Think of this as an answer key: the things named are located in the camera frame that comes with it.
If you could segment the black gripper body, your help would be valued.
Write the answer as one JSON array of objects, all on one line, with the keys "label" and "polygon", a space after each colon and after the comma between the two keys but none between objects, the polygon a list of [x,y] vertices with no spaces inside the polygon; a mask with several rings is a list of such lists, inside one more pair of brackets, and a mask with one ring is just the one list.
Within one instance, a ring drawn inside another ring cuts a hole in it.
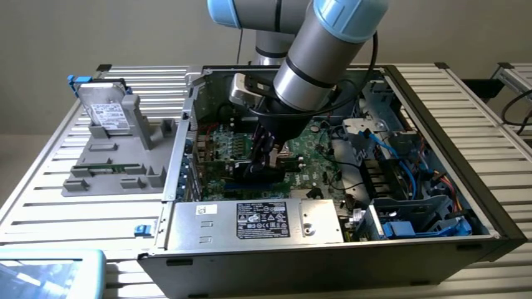
[{"label": "black gripper body", "polygon": [[[286,105],[263,105],[256,112],[274,113],[274,114],[290,114],[295,115],[302,113],[302,111],[292,109]],[[282,145],[288,140],[298,138],[306,129],[311,117],[306,118],[280,118],[280,117],[267,117],[258,116],[258,128],[255,132],[255,140],[259,137],[266,137],[275,144]]]}]

